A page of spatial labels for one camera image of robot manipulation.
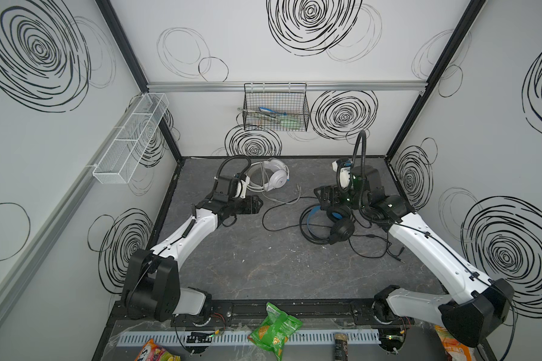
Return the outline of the white headphones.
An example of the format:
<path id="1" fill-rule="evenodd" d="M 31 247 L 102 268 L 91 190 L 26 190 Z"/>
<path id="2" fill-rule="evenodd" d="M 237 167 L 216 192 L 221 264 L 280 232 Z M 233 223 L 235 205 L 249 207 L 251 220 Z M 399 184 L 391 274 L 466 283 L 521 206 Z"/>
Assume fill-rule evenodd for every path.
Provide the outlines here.
<path id="1" fill-rule="evenodd" d="M 280 200 L 268 195 L 273 190 L 284 187 L 290 180 L 290 169 L 281 160 L 270 158 L 250 165 L 245 173 L 247 190 L 254 193 L 260 193 L 264 198 L 277 203 L 278 205 L 293 205 L 302 197 L 302 189 L 296 186 L 297 196 L 291 201 Z"/>

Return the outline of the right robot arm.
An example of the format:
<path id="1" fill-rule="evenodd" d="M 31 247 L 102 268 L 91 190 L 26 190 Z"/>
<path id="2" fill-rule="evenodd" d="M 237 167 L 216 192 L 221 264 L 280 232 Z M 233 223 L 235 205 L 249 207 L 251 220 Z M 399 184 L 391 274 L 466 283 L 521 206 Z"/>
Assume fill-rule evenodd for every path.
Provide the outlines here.
<path id="1" fill-rule="evenodd" d="M 472 266 L 442 240 L 398 195 L 388 195 L 377 169 L 366 164 L 367 135 L 358 133 L 352 156 L 335 162 L 336 183 L 314 190 L 333 226 L 326 237 L 310 227 L 300 230 L 309 242 L 333 245 L 348 242 L 355 234 L 356 216 L 377 225 L 411 250 L 437 277 L 444 295 L 417 293 L 391 285 L 373 298 L 373 317 L 381 324 L 415 318 L 442 326 L 459 343 L 479 346 L 515 314 L 513 287 L 504 279 L 494 280 Z"/>

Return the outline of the orange snack bag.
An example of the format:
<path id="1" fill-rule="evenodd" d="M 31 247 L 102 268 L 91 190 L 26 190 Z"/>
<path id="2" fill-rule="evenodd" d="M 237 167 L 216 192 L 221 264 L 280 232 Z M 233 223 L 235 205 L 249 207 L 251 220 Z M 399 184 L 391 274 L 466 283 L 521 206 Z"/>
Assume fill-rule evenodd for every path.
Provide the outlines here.
<path id="1" fill-rule="evenodd" d="M 434 328 L 442 346 L 444 346 L 448 360 L 474 361 L 476 359 L 474 352 L 468 346 L 457 341 L 446 328 L 438 325 L 434 325 Z"/>

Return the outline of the clear wall shelf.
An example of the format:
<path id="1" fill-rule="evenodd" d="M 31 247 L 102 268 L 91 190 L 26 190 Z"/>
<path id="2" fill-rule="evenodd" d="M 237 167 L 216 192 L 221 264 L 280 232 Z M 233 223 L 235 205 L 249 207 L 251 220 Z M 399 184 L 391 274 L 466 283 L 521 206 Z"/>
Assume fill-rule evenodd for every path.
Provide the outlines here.
<path id="1" fill-rule="evenodd" d="M 126 120 L 93 170 L 101 184 L 127 184 L 167 111 L 164 93 L 143 93 L 126 110 Z"/>

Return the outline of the black blue headphones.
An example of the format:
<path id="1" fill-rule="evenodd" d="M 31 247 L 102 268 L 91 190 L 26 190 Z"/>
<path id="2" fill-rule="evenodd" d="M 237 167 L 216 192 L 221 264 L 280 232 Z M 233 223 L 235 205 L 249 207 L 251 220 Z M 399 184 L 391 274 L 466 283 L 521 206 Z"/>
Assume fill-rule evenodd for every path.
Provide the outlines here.
<path id="1" fill-rule="evenodd" d="M 296 224 L 289 224 L 279 228 L 270 228 L 266 224 L 266 219 L 271 211 L 278 210 L 281 207 L 294 205 L 296 199 L 280 205 L 275 205 L 263 213 L 261 218 L 262 227 L 271 233 L 279 233 L 284 230 L 297 228 L 303 238 L 313 244 L 319 246 L 335 245 L 346 242 L 352 251 L 359 257 L 367 260 L 378 260 L 385 256 L 390 256 L 394 260 L 402 261 L 400 256 L 405 248 L 401 248 L 396 254 L 391 252 L 391 241 L 388 236 L 378 236 L 371 233 L 356 233 L 356 225 L 368 230 L 369 227 L 357 220 L 353 210 L 347 206 L 330 206 L 323 209 L 319 203 L 307 206 L 299 215 Z M 353 243 L 352 238 L 376 239 L 384 243 L 384 248 L 381 254 L 367 255 L 358 252 Z"/>

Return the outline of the colourful snack packet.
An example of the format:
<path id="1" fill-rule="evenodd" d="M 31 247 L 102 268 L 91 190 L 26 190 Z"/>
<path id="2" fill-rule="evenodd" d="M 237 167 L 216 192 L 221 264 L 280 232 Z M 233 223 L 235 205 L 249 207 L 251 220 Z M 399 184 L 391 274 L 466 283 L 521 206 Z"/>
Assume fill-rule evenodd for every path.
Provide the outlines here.
<path id="1" fill-rule="evenodd" d="M 165 347 L 154 342 L 153 339 L 146 342 L 138 353 L 135 361 L 181 361 L 178 355 L 170 353 Z"/>

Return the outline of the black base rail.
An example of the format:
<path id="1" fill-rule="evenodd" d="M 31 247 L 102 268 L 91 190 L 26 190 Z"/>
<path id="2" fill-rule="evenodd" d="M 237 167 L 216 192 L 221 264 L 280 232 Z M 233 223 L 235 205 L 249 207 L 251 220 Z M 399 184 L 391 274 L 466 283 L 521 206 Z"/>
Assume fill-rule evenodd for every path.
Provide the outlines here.
<path id="1" fill-rule="evenodd" d="M 276 299 L 277 308 L 300 320 L 342 320 L 352 326 L 385 326 L 385 318 L 377 313 L 374 299 Z M 116 302 L 106 326 L 118 323 L 133 326 L 145 321 L 167 326 L 206 328 L 242 325 L 253 326 L 267 316 L 265 300 L 222 299 L 209 297 L 181 299 L 178 305 L 166 302 L 162 308 L 150 309 L 131 302 Z"/>

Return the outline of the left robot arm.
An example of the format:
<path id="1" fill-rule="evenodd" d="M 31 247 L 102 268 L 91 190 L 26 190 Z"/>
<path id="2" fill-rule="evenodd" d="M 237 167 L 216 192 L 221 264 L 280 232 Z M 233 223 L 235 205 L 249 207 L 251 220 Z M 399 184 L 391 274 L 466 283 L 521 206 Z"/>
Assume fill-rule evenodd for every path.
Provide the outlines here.
<path id="1" fill-rule="evenodd" d="M 191 216 L 171 236 L 151 249 L 138 249 L 130 258 L 121 295 L 132 320 L 152 317 L 163 322 L 174 315 L 206 320 L 209 294 L 180 285 L 179 270 L 185 260 L 211 233 L 240 214 L 257 214 L 263 201 L 247 194 L 251 167 L 248 156 L 225 159 L 208 195 L 191 206 Z"/>

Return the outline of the dark can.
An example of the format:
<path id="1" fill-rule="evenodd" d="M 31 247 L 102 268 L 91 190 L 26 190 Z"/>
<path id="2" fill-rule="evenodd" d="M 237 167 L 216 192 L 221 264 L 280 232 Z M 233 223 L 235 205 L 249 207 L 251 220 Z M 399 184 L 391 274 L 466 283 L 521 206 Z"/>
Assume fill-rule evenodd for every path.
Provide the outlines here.
<path id="1" fill-rule="evenodd" d="M 334 335 L 334 361 L 348 361 L 348 337 L 344 333 Z"/>

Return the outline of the aluminium wall rail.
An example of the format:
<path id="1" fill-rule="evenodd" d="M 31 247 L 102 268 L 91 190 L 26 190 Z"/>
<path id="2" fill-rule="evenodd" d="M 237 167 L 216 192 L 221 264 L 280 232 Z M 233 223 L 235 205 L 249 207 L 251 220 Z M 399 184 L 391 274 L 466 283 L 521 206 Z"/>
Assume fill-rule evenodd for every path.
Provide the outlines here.
<path id="1" fill-rule="evenodd" d="M 155 82 L 148 89 L 158 93 L 216 93 L 248 91 L 417 91 L 424 92 L 426 81 L 224 81 Z"/>

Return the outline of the green snack bag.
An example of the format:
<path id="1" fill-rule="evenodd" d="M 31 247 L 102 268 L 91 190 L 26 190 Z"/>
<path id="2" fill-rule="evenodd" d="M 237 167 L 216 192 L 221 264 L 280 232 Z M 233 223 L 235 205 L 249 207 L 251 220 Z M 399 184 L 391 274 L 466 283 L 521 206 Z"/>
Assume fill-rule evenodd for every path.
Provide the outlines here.
<path id="1" fill-rule="evenodd" d="M 282 361 L 285 343 L 302 327 L 303 322 L 271 302 L 266 304 L 266 313 L 266 318 L 251 332 L 248 340 L 260 349 L 272 352 L 278 361 Z"/>

